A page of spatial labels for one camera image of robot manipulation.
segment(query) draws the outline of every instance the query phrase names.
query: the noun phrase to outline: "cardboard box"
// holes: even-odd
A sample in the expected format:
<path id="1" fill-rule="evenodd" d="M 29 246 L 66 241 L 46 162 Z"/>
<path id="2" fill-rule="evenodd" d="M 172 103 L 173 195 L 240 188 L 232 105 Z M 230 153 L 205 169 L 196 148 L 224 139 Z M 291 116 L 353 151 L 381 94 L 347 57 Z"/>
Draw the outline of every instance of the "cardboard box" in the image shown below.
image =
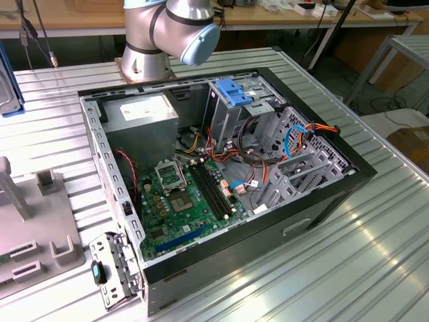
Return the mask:
<path id="1" fill-rule="evenodd" d="M 123 12 L 123 0 L 74 0 L 77 12 L 116 13 Z"/>
<path id="2" fill-rule="evenodd" d="M 429 174 L 429 126 L 399 129 L 390 134 L 387 140 Z"/>

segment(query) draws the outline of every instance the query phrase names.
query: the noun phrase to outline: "ram slot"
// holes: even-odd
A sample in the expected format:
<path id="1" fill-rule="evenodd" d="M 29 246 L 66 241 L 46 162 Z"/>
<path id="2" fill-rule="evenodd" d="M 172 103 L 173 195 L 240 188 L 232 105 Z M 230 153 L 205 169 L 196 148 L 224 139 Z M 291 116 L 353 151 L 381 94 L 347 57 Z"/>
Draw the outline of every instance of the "ram slot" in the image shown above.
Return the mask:
<path id="1" fill-rule="evenodd" d="M 208 205 L 213 211 L 214 216 L 218 220 L 222 220 L 225 215 L 232 215 L 233 212 L 230 206 L 222 196 L 219 189 L 213 183 L 213 180 L 204 165 L 190 167 L 189 171 L 201 190 L 203 197 L 206 199 Z"/>

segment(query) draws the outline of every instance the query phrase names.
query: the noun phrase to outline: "connector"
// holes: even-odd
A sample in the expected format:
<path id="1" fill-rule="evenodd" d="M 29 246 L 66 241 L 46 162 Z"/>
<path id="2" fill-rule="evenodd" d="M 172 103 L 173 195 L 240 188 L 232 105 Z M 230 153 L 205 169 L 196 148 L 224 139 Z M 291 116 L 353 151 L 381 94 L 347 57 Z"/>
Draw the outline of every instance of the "connector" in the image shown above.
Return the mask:
<path id="1" fill-rule="evenodd" d="M 313 138 L 313 136 L 314 135 L 316 135 L 316 133 L 314 132 L 313 133 L 313 131 L 307 131 L 305 134 L 304 134 L 304 139 L 307 141 L 307 142 L 309 142 L 309 141 L 311 141 L 311 139 Z"/>
<path id="2" fill-rule="evenodd" d="M 21 45 L 28 47 L 28 33 L 25 29 L 21 28 L 19 30 L 19 40 L 21 40 Z"/>
<path id="3" fill-rule="evenodd" d="M 52 63 L 53 67 L 58 67 L 58 60 L 56 59 L 56 56 L 54 54 L 54 52 L 49 52 L 49 57 Z"/>

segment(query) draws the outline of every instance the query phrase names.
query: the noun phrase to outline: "motherboard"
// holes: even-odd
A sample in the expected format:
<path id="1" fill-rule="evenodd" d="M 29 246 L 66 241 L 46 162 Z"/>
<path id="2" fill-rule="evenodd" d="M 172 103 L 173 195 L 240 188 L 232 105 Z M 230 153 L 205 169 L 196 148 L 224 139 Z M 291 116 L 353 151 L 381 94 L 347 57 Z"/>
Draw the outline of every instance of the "motherboard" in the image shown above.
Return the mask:
<path id="1" fill-rule="evenodd" d="M 146 238 L 144 260 L 177 250 L 198 238 L 248 217 L 242 204 L 211 160 L 162 165 L 138 178 L 142 191 L 141 224 Z M 169 189 L 183 178 L 186 186 Z"/>

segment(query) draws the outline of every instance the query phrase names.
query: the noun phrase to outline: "metal table surface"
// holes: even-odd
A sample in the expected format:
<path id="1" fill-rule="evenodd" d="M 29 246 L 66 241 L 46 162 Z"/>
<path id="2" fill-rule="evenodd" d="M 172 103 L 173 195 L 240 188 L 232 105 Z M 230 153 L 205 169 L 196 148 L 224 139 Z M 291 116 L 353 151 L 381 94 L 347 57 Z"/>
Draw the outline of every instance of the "metal table surface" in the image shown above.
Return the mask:
<path id="1" fill-rule="evenodd" d="M 270 67 L 378 171 L 323 225 L 266 254 L 150 321 L 427 320 L 428 177 L 271 48 L 213 54 L 178 76 Z M 0 154 L 15 180 L 64 174 L 86 264 L 0 301 L 4 321 L 147 321 L 135 299 L 106 313 L 90 272 L 88 243 L 114 230 L 91 159 L 76 91 L 123 84 L 113 63 L 17 72 L 27 112 L 0 119 Z"/>

